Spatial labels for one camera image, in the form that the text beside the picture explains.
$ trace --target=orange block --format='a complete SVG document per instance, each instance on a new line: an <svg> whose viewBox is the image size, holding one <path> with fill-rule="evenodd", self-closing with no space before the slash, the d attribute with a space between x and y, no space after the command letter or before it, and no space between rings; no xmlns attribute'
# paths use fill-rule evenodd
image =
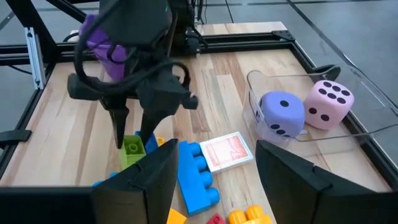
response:
<svg viewBox="0 0 398 224"><path fill-rule="evenodd" d="M178 211L170 208L169 217L167 218L167 224L185 224L187 218Z"/></svg>
<svg viewBox="0 0 398 224"><path fill-rule="evenodd" d="M229 224L272 224L270 216L265 215L262 208L252 205L246 210L235 210L228 215Z"/></svg>

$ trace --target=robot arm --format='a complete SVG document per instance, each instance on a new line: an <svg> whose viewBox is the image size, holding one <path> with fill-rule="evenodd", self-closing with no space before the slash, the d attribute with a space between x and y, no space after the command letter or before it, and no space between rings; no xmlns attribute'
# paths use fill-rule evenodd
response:
<svg viewBox="0 0 398 224"><path fill-rule="evenodd" d="M76 47L76 74L68 77L68 92L74 99L100 100L110 113L118 148L123 143L129 113L126 100L138 99L144 109L140 136L145 145L156 126L175 114L180 105L190 110L198 106L197 97L189 91L188 68L169 58L177 13L172 12L166 0L100 0L99 3L99 15L88 31L81 34ZM113 46L122 45L126 49L128 57L123 62L125 72L120 82L105 83L84 72L83 50L95 29L105 31ZM183 83L173 76L174 65L184 70Z"/></svg>

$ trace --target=purple object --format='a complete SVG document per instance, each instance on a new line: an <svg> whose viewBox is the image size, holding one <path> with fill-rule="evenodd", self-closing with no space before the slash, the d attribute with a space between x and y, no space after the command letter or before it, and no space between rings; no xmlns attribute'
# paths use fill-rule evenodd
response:
<svg viewBox="0 0 398 224"><path fill-rule="evenodd" d="M259 106L266 123L263 126L266 127L257 128L257 131L265 140L279 142L285 138L295 138L304 127L304 104L291 93L268 92L261 97Z"/></svg>
<svg viewBox="0 0 398 224"><path fill-rule="evenodd" d="M80 35L84 34L90 25L95 20L96 15L88 14L84 23L80 26ZM87 46L94 52L102 66L105 68L106 73L112 78L113 81L120 81L124 75L124 64L115 64L110 62L107 57L108 50L111 48L111 41L105 41L108 39L108 35L105 34L101 29L96 29L87 40ZM117 45L113 54L112 59L116 62L121 62L126 59L126 49Z"/></svg>

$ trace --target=pink die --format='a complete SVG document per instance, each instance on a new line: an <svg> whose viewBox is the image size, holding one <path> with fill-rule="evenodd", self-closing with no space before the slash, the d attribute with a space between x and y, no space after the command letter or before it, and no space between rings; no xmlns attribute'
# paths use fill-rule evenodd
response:
<svg viewBox="0 0 398 224"><path fill-rule="evenodd" d="M318 81L304 101L305 122L320 129L335 127L347 115L354 95L333 81Z"/></svg>

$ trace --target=wooden surface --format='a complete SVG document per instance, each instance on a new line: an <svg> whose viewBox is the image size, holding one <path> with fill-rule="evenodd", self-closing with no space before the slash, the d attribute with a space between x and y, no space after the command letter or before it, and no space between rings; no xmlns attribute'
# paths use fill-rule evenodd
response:
<svg viewBox="0 0 398 224"><path fill-rule="evenodd" d="M283 29L281 22L200 27L205 34ZM198 95L200 105L195 111L178 110L175 116L161 122L155 134L166 139L200 142L240 131L253 154L255 130L247 128L242 117L246 75L254 69L268 75L305 73L289 50L201 55L183 62L191 71L191 89ZM99 63L85 63L85 70L91 76L109 80ZM73 100L68 96L67 77L73 71L72 63L56 66L27 126L33 130L33 135L27 143L18 145L0 185L92 185L120 170L108 112L97 101ZM308 91L311 87L310 80L284 84L286 88L299 91ZM130 114L126 134L133 134L140 127L142 109L134 100L129 100L127 106ZM337 131L345 132L345 129L340 127ZM317 130L312 129L311 134L318 134ZM351 150L323 153L335 148L335 144L351 144ZM353 139L333 144L307 144L301 150L306 148L316 153L304 157L318 166L370 189L389 190ZM206 223L216 212L226 217L232 210L245 209L252 204L261 205L272 215L255 161L217 174L214 180L213 186L219 189L221 202L209 211L189 218L190 223ZM186 213L178 184L172 207Z"/></svg>

